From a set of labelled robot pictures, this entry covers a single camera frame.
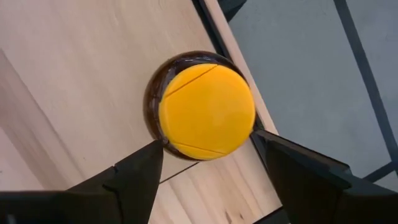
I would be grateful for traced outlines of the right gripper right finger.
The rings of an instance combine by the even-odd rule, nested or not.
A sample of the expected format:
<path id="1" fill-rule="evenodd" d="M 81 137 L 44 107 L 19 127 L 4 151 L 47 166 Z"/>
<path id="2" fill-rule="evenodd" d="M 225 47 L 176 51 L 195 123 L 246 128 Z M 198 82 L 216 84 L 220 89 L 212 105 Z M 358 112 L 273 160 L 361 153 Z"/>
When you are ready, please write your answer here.
<path id="1" fill-rule="evenodd" d="M 397 223 L 397 192 L 268 131 L 251 138 L 290 223 Z"/>

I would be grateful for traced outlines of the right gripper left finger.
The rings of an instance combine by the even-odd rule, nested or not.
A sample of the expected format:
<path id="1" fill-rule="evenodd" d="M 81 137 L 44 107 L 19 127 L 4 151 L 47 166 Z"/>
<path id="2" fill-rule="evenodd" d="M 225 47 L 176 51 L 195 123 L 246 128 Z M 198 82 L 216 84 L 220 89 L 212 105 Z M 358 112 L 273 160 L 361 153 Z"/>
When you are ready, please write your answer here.
<path id="1" fill-rule="evenodd" d="M 1 192 L 1 223 L 147 223 L 163 145 L 153 141 L 67 190 Z"/>

